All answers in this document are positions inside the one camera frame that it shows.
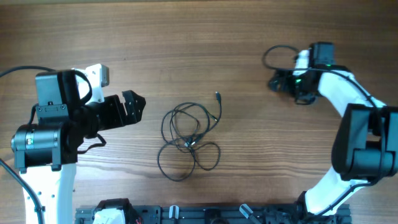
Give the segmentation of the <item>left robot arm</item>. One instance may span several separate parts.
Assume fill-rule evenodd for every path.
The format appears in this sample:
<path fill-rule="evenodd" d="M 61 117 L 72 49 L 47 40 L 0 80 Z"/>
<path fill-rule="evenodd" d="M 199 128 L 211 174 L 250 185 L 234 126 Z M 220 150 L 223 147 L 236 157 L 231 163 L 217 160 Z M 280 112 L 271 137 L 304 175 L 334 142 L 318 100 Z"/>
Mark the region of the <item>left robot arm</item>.
<path fill-rule="evenodd" d="M 103 85 L 89 80 L 81 70 L 52 70 L 35 78 L 38 103 L 29 121 L 13 135 L 11 149 L 19 173 L 27 223 L 71 223 L 72 192 L 79 147 L 99 132 L 136 124 L 142 119 L 144 97 L 132 90 L 98 96 Z"/>

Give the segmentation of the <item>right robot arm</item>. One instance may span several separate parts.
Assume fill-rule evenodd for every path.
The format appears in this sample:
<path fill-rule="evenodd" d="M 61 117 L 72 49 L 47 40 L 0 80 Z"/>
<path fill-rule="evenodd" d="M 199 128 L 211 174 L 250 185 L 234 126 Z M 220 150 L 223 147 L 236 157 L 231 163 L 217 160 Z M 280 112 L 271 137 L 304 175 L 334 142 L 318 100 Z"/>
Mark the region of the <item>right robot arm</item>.
<path fill-rule="evenodd" d="M 397 174 L 397 108 L 373 97 L 350 69 L 335 62 L 335 46 L 315 42 L 295 52 L 292 68 L 275 68 L 274 91 L 298 105 L 326 98 L 341 116 L 331 151 L 331 168 L 303 194 L 305 221 L 332 217 L 357 191 Z"/>

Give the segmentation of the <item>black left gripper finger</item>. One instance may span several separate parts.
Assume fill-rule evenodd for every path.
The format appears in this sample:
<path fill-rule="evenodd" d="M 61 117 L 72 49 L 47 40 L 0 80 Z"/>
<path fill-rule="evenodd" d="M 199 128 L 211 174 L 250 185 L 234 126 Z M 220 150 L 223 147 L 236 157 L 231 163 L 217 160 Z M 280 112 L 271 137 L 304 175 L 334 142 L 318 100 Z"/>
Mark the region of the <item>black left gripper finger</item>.
<path fill-rule="evenodd" d="M 136 124 L 141 121 L 145 105 L 125 104 L 126 124 Z"/>
<path fill-rule="evenodd" d="M 123 91 L 122 96 L 125 99 L 126 109 L 144 109 L 146 105 L 146 99 L 132 90 Z"/>

